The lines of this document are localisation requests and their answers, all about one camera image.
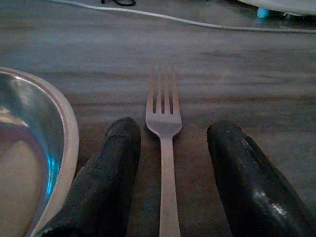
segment table surface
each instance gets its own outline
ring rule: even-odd
[[[171,11],[173,1],[159,2]],[[184,12],[190,4],[183,1]],[[191,14],[203,17],[196,4]],[[206,142],[220,119],[253,137],[316,216],[315,52],[314,35],[221,31],[44,0],[0,6],[0,65],[39,76],[67,97],[79,125],[78,168],[100,150],[113,121],[140,124],[133,236],[159,230],[159,142],[144,120],[152,64],[172,64],[179,74],[184,126],[174,158],[183,237],[230,236]]]

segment fork tine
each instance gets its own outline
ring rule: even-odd
[[[180,113],[176,71],[172,67],[172,108],[174,114]]]
[[[155,78],[155,67],[152,66],[152,74],[149,77],[149,88],[147,94],[146,113],[154,112],[154,79]]]
[[[161,68],[159,68],[158,73],[158,91],[157,91],[157,104],[156,104],[156,113],[162,113],[161,110]]]
[[[170,113],[170,101],[169,101],[169,78],[167,67],[164,68],[164,113]]]

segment dark cylindrical object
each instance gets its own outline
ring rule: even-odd
[[[257,144],[228,121],[207,130],[217,189],[236,237],[314,237],[316,223]]]
[[[140,156],[140,128],[131,118],[107,130],[101,154],[77,174],[62,209],[36,237],[123,237]]]

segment blue object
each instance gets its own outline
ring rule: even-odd
[[[265,19],[269,16],[269,12],[270,12],[269,9],[260,7],[258,8],[258,11],[257,11],[257,17]]]

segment black cable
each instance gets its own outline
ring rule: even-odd
[[[117,5],[120,5],[120,6],[134,6],[136,4],[136,1],[135,0],[130,0],[131,3],[120,3],[119,1],[120,0],[113,0]]]

